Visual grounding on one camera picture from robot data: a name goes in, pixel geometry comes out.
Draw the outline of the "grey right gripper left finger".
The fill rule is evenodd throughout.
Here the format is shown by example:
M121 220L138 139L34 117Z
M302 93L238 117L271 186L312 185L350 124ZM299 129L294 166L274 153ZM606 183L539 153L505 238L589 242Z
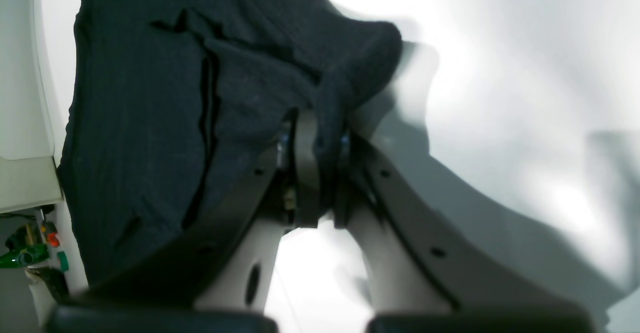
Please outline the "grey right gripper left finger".
M286 114L221 203L157 253L55 308L52 333L276 333L265 301L281 237L315 228L311 110Z

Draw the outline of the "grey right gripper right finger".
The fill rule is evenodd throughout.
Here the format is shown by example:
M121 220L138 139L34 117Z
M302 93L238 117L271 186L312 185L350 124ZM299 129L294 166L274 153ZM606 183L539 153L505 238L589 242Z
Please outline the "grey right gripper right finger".
M482 253L346 129L334 225L362 251L368 333L594 333L590 315Z

